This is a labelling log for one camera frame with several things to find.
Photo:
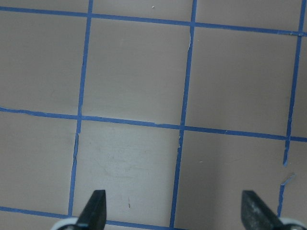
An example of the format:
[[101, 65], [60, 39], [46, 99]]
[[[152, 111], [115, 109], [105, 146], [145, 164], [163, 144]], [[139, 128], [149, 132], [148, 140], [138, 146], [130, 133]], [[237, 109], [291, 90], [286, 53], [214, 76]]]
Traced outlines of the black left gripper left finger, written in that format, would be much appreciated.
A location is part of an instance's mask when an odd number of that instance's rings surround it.
[[106, 225], [106, 191], [93, 191], [79, 217], [66, 218], [53, 225], [54, 230], [103, 230]]

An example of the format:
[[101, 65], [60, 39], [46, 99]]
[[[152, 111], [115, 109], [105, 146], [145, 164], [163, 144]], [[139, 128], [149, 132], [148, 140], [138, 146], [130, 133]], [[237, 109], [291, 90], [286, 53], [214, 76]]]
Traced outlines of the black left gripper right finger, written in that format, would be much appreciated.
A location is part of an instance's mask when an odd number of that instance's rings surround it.
[[246, 230], [305, 230], [298, 220], [279, 218], [252, 190], [241, 195], [241, 222]]

